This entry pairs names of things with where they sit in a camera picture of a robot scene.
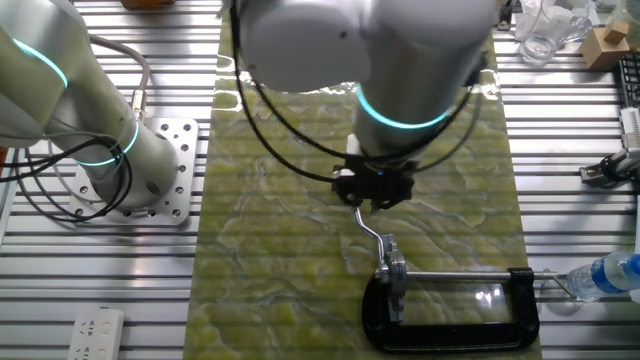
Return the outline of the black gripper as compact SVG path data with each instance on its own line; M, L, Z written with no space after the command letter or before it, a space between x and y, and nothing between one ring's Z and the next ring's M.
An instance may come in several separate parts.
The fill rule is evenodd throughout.
M411 173L415 161L407 161L400 167L372 168L363 156L348 155L342 166L334 167L331 190L352 208L363 200L371 199L371 210L388 210L410 199L415 183Z

